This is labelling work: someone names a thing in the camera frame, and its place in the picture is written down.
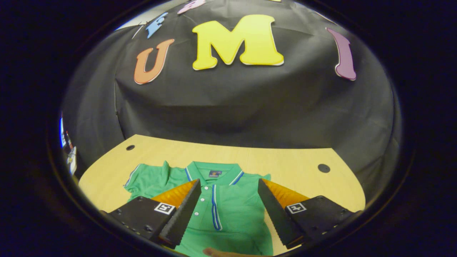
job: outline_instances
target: pink letter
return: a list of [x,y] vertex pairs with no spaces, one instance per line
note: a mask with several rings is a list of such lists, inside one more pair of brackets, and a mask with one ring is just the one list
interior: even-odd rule
[[205,0],[195,0],[193,2],[190,2],[187,5],[185,5],[181,10],[179,10],[178,14],[184,13],[184,12],[190,10],[190,9],[197,8],[197,7],[201,6],[204,3],[205,3]]
[[354,71],[354,64],[352,62],[352,54],[349,45],[351,44],[347,38],[343,35],[339,34],[338,32],[329,29],[333,35],[333,38],[336,42],[336,47],[338,48],[338,64],[335,66],[335,72],[338,76],[343,77],[349,80],[356,80],[356,72]]

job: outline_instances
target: shirt sleeve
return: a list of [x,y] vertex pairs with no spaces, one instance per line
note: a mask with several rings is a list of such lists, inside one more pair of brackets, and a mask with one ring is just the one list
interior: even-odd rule
[[131,173],[124,185],[124,188],[132,193],[130,200],[137,196],[153,197],[148,195],[151,187],[156,189],[163,188],[167,184],[170,174],[170,167],[164,161],[162,167],[139,164]]

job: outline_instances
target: polo shirt collar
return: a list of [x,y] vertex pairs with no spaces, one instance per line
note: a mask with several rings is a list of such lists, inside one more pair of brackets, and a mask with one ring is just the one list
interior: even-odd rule
[[234,185],[244,174],[240,166],[236,163],[234,164],[221,164],[221,163],[208,163],[208,162],[199,162],[193,161],[186,167],[187,178],[189,181],[200,179],[200,184],[207,185],[206,174],[202,174],[201,169],[205,170],[214,170],[222,171],[222,174],[219,175],[215,182],[212,182],[214,185],[229,186]]

